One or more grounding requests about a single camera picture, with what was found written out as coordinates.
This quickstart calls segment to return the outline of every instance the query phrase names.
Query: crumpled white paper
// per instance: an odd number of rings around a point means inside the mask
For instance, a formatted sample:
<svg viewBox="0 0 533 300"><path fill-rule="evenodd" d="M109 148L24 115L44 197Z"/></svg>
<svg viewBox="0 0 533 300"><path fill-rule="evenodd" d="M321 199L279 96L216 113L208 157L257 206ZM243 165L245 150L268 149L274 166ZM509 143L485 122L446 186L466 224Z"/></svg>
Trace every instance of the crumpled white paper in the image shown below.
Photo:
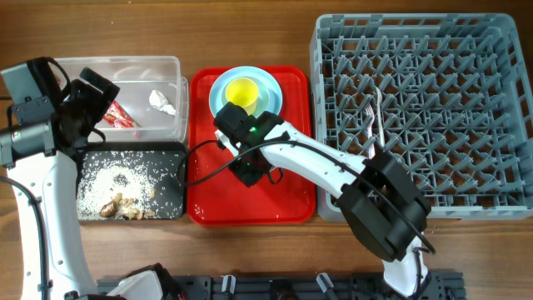
<svg viewBox="0 0 533 300"><path fill-rule="evenodd" d="M153 90L150 94L149 101L150 105L152 105L152 107L156 110L168 113L172 116L176 115L176 109L168 102L167 97L165 97L162 92Z"/></svg>

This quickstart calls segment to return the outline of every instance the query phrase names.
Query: red tray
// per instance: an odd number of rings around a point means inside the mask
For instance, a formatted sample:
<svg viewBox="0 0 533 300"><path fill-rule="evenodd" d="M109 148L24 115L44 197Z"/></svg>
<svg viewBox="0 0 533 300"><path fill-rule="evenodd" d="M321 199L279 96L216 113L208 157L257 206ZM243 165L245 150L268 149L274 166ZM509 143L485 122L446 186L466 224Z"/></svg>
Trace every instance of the red tray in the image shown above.
<svg viewBox="0 0 533 300"><path fill-rule="evenodd" d="M280 116L311 136L311 114L306 75L292 66L261 67L280 84L283 105ZM191 80L189 148L215 138L214 117L209 110L209 91L229 67L202 69ZM232 159L215 144L200 147L188 161L187 181L195 181ZM187 188L187 213L203 226L301 223L315 211L315 185L293 172L277 185L267 176L246 187L228 169L204 183Z"/></svg>

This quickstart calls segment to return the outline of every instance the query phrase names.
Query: fork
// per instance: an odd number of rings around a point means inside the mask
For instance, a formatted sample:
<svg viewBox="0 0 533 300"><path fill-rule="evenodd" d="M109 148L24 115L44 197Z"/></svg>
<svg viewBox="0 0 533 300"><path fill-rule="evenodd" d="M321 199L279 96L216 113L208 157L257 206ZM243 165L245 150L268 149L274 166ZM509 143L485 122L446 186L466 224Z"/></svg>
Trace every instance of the fork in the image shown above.
<svg viewBox="0 0 533 300"><path fill-rule="evenodd" d="M366 115L370 116L370 122L368 123L368 126L366 126L366 136L368 138L372 138L372 124L374 123L374 120L376 119L374 117L374 110L372 109L372 105L368 103L365 108ZM372 159L376 155L376 149L374 148L374 143L370 145L368 148L368 158Z"/></svg>

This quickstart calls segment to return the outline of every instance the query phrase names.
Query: red wrapper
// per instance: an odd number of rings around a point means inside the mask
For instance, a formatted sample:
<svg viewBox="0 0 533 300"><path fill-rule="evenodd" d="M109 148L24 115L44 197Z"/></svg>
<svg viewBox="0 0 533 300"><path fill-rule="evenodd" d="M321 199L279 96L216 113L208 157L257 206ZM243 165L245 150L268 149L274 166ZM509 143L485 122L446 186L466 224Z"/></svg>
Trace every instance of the red wrapper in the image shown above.
<svg viewBox="0 0 533 300"><path fill-rule="evenodd" d="M113 101L109 106L106 114L103 116L107 124L115 128L139 128L139 124L133 121L124 109L118 105L116 101Z"/></svg>

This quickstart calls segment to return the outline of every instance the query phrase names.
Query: table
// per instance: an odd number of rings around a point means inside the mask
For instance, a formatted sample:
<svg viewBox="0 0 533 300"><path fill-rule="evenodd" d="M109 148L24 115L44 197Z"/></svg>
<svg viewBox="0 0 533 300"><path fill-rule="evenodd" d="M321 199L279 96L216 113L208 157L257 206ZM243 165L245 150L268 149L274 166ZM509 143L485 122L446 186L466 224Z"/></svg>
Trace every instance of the table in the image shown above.
<svg viewBox="0 0 533 300"><path fill-rule="evenodd" d="M173 55L189 80L201 68L259 64L292 64L309 75L311 33L323 13L499 12L516 20L533 70L533 2L526 0L83 2L87 5L70 0L0 5L0 68L37 56ZM1 86L0 95L6 94ZM0 112L7 105L0 102ZM0 121L4 128L5 118ZM426 235L438 254L426 256L427 265L463 272L469 299L531 298L533 219L428 223ZM5 185L0 186L0 241L0 299L18 299L22 248L16 203ZM188 217L83 224L82 242L95 279L117 278L155 262L176 275L382 271L381 261L346 224L318 216L303 224L262 227L204 228Z"/></svg>

